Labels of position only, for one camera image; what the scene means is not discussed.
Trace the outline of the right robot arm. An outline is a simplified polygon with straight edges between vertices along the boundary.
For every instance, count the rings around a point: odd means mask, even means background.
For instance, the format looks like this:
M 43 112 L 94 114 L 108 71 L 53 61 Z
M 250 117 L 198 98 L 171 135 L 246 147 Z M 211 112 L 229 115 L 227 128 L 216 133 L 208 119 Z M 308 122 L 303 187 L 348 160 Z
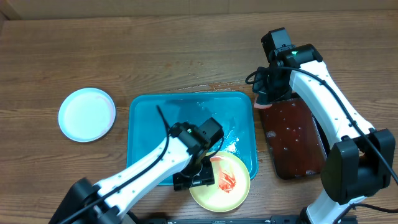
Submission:
M 305 207 L 297 223 L 346 223 L 353 208 L 397 180 L 392 169 L 396 141 L 388 129 L 376 130 L 345 98 L 322 56 L 311 45 L 262 42 L 269 66 L 246 78 L 255 106 L 270 113 L 293 96 L 303 99 L 320 125 L 330 151 L 320 177 L 320 196 Z

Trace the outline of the light blue plate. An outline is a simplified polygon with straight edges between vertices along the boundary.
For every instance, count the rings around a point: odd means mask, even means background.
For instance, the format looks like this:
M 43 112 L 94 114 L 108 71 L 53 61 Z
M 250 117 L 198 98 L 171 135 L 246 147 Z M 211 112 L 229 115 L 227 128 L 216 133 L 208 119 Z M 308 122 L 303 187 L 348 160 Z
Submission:
M 82 88 L 68 95 L 58 112 L 61 132 L 76 142 L 102 138 L 113 126 L 116 106 L 103 90 Z

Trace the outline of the pink and green sponge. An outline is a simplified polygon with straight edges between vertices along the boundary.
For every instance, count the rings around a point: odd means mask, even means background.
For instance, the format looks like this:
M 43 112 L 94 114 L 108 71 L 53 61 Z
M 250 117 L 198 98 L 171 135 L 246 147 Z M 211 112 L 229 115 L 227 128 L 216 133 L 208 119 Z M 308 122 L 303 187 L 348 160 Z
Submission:
M 258 96 L 259 95 L 255 95 L 255 97 L 254 97 L 254 103 L 253 103 L 253 107 L 254 108 L 259 109 L 259 110 L 264 110 L 264 109 L 268 109 L 268 108 L 270 108 L 272 106 L 271 104 L 269 104 L 269 105 L 261 105 L 261 104 L 259 104 L 257 102 Z

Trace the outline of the yellow plate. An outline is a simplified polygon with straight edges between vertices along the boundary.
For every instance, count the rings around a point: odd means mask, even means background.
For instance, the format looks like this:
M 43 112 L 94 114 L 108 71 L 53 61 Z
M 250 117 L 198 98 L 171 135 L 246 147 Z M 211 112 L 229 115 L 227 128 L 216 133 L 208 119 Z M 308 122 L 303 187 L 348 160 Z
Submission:
M 250 176 L 243 161 L 228 152 L 210 159 L 215 183 L 190 189 L 197 204 L 212 212 L 229 212 L 239 207 L 250 189 Z

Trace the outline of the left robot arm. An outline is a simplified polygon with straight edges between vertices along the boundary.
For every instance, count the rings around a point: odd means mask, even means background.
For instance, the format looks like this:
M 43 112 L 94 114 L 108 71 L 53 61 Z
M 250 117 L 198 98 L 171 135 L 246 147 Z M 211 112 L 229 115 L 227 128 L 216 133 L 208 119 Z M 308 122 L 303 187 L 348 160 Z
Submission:
M 121 172 L 92 184 L 74 183 L 51 223 L 122 223 L 130 209 L 168 177 L 174 190 L 213 185 L 211 149 L 223 141 L 221 125 L 213 118 L 202 125 L 175 123 L 148 155 Z

